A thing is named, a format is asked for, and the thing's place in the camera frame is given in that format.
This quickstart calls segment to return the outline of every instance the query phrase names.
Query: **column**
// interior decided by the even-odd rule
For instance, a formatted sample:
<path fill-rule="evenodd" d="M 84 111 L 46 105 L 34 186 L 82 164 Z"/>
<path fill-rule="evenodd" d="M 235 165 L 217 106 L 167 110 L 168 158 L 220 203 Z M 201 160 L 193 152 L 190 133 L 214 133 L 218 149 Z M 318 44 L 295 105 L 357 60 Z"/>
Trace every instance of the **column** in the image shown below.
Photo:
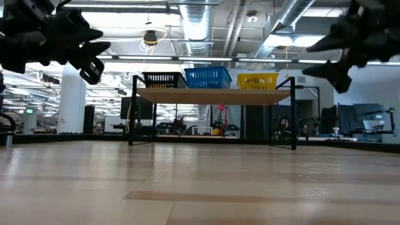
<path fill-rule="evenodd" d="M 67 63 L 62 72 L 58 133 L 83 133 L 86 82 Z"/>
<path fill-rule="evenodd" d="M 33 134 L 38 121 L 38 107 L 27 107 L 24 115 L 24 134 Z"/>

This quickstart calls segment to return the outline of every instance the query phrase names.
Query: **wall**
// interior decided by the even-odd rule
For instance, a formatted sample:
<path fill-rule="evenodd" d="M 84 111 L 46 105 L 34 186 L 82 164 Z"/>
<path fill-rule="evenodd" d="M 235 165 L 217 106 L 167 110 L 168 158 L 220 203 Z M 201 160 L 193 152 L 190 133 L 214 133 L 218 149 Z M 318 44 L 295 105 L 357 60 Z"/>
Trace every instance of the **wall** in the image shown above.
<path fill-rule="evenodd" d="M 349 91 L 344 94 L 334 92 L 334 102 L 340 104 L 381 103 L 386 109 L 394 107 L 394 123 L 400 126 L 400 71 L 396 67 L 352 68 L 349 75 L 353 82 Z M 390 128 L 389 115 L 386 116 L 386 127 Z M 384 143 L 400 144 L 400 136 L 383 136 Z"/>

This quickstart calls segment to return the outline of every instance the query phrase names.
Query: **fluorescent light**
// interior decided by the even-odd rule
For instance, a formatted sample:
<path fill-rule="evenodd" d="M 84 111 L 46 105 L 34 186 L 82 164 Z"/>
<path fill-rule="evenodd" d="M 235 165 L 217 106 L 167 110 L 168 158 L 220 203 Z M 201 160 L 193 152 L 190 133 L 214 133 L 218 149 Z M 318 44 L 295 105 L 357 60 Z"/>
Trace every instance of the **fluorescent light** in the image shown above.
<path fill-rule="evenodd" d="M 212 62 L 201 62 L 201 61 L 184 61 L 183 63 L 185 63 L 185 64 L 205 64 L 205 65 L 212 64 Z"/>
<path fill-rule="evenodd" d="M 291 63 L 292 59 L 239 59 L 244 63 Z"/>
<path fill-rule="evenodd" d="M 339 17 L 345 12 L 344 9 L 339 7 L 328 8 L 328 7 L 311 7 L 302 16 L 304 17 L 328 17 L 335 18 Z"/>
<path fill-rule="evenodd" d="M 278 35 L 269 35 L 268 38 L 264 41 L 265 46 L 292 46 L 293 40 L 289 36 L 278 36 Z"/>
<path fill-rule="evenodd" d="M 113 59 L 113 56 L 97 56 L 98 59 Z"/>
<path fill-rule="evenodd" d="M 67 4 L 66 8 L 137 8 L 137 9 L 164 9 L 165 6 L 151 4 Z"/>
<path fill-rule="evenodd" d="M 214 41 L 179 40 L 179 44 L 214 44 Z"/>
<path fill-rule="evenodd" d="M 3 106 L 6 109 L 26 109 L 26 107 L 17 107 L 17 106 Z"/>
<path fill-rule="evenodd" d="M 9 90 L 15 94 L 29 95 L 29 92 L 17 88 L 10 87 Z"/>
<path fill-rule="evenodd" d="M 296 37 L 293 41 L 293 45 L 296 47 L 309 47 L 316 44 L 319 40 L 321 40 L 324 36 L 315 35 L 315 36 L 299 36 Z"/>
<path fill-rule="evenodd" d="M 217 61 L 217 62 L 231 62 L 232 58 L 226 57 L 179 57 L 180 61 Z"/>
<path fill-rule="evenodd" d="M 119 59 L 131 60 L 172 60 L 172 57 L 165 56 L 119 56 Z"/>
<path fill-rule="evenodd" d="M 48 103 L 48 102 L 45 102 L 45 104 L 48 105 L 48 106 L 54 106 L 54 107 L 57 107 L 57 106 L 58 106 L 57 104 Z"/>
<path fill-rule="evenodd" d="M 299 60 L 299 63 L 305 63 L 305 64 L 324 64 L 324 63 L 326 63 L 326 60 L 301 59 L 301 60 Z"/>
<path fill-rule="evenodd" d="M 31 88 L 31 89 L 47 89 L 49 87 L 45 87 L 45 86 L 16 86 L 17 88 Z"/>
<path fill-rule="evenodd" d="M 368 66 L 400 66 L 400 62 L 368 62 Z"/>

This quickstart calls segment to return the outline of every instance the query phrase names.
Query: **ventilation duct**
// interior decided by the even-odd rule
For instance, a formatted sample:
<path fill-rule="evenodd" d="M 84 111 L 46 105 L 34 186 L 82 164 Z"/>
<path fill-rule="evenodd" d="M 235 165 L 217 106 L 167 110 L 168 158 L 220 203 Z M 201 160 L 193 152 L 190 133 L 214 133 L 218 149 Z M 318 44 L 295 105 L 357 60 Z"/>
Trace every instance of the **ventilation duct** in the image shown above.
<path fill-rule="evenodd" d="M 179 6 L 182 15 L 182 28 L 185 38 L 190 41 L 208 41 L 211 22 L 211 6 L 184 4 L 197 0 L 182 1 Z M 187 53 L 190 56 L 208 56 L 210 45 L 206 43 L 187 43 Z"/>
<path fill-rule="evenodd" d="M 315 0 L 286 0 L 282 6 L 282 11 L 279 12 L 276 22 L 274 24 L 268 24 L 269 31 L 267 35 L 278 33 L 284 28 L 292 28 L 291 30 L 293 31 L 295 23 L 314 2 Z M 253 53 L 252 58 L 266 58 L 273 50 L 274 46 L 268 46 L 265 40 L 260 48 Z"/>

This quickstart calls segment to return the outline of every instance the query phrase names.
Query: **plastic basket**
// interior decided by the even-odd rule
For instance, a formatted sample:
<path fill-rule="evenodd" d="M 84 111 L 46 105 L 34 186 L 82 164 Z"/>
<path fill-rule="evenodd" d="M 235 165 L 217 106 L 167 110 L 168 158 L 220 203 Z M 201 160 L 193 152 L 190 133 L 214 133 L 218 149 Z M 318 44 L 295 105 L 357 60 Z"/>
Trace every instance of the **plastic basket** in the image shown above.
<path fill-rule="evenodd" d="M 188 88 L 227 89 L 231 87 L 231 76 L 223 66 L 184 70 Z"/>
<path fill-rule="evenodd" d="M 276 87 L 278 73 L 239 74 L 237 86 L 240 89 L 263 89 L 271 90 Z"/>
<path fill-rule="evenodd" d="M 180 72 L 142 72 L 146 88 L 187 88 Z"/>

